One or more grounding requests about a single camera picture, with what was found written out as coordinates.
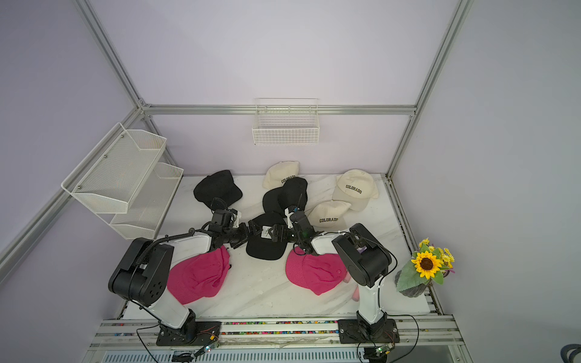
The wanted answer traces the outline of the black cap with white patch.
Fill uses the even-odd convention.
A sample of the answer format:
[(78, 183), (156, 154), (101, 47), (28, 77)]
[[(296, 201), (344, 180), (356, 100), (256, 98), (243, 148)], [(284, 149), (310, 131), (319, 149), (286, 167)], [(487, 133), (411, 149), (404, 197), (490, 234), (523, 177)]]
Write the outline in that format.
[(258, 260), (279, 260), (287, 248), (287, 242), (275, 241), (269, 234), (269, 229), (281, 225), (286, 226), (281, 215), (274, 212), (263, 213), (248, 222), (250, 234), (246, 246), (248, 256)]

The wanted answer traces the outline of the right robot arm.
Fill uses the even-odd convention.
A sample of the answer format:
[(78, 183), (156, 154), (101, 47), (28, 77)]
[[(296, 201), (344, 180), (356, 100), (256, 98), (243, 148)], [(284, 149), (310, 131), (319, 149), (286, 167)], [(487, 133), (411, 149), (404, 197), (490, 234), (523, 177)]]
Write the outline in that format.
[(287, 216), (287, 225), (264, 227), (263, 237), (276, 243), (292, 243), (287, 257), (287, 279), (320, 296), (350, 277), (359, 286), (356, 319), (372, 334), (383, 325), (386, 314), (380, 305), (381, 278), (390, 274), (392, 254), (361, 223), (348, 230), (316, 231), (302, 211)]

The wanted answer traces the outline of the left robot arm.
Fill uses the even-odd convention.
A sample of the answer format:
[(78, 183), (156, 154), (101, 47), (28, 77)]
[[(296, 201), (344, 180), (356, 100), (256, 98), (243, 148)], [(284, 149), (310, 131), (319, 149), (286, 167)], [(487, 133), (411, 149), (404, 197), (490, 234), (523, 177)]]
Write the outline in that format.
[(217, 210), (210, 222), (184, 234), (134, 240), (114, 270), (110, 292), (154, 316), (163, 327), (186, 329), (195, 321), (187, 304), (217, 295), (231, 268), (227, 244), (249, 235), (237, 210)]

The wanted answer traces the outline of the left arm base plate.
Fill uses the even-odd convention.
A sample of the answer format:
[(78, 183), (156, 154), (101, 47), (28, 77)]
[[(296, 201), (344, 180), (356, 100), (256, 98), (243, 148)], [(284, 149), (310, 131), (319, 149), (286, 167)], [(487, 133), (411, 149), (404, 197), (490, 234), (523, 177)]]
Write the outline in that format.
[(160, 327), (157, 346), (208, 346), (215, 343), (220, 335), (222, 323), (218, 321), (209, 322), (186, 322), (180, 329), (169, 328), (165, 325)]

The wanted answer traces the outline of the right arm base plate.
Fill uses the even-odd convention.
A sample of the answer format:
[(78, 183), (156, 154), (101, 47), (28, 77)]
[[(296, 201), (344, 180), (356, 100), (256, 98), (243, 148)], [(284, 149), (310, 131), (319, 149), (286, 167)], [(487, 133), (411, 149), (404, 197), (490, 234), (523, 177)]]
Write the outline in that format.
[(341, 319), (337, 321), (341, 344), (399, 343), (399, 330), (394, 319), (382, 318), (370, 325), (365, 320)]

